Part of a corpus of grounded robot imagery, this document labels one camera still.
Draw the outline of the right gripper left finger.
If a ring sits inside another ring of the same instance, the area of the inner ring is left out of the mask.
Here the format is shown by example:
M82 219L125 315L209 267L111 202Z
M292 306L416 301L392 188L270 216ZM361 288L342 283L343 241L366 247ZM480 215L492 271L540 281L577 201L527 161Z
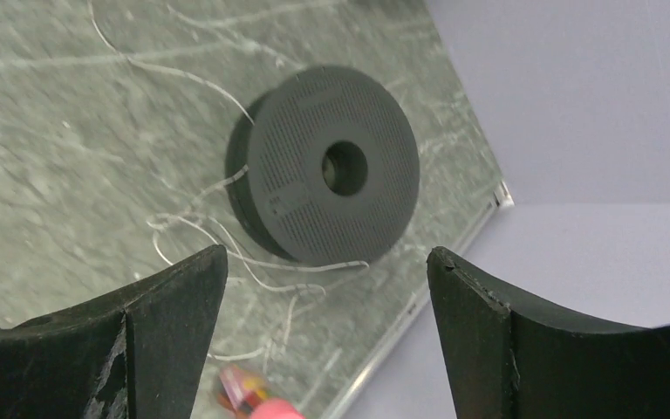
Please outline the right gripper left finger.
M0 418L188 418L228 276L212 245L82 304L0 328Z

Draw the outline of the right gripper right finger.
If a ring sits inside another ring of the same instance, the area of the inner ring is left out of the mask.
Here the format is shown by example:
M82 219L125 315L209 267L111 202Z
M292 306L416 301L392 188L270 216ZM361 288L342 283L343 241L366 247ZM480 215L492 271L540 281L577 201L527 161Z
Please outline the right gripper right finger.
M427 280L460 418L670 418L670 325L580 313L444 247Z

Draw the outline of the black cable spool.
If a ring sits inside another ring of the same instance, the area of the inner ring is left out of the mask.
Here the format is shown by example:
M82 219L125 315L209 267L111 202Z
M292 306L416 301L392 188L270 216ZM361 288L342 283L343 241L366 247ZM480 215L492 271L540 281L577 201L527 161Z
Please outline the black cable spool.
M414 214L420 159L405 111L367 74L298 72L253 102L229 138L229 200L248 234L307 265L374 262Z

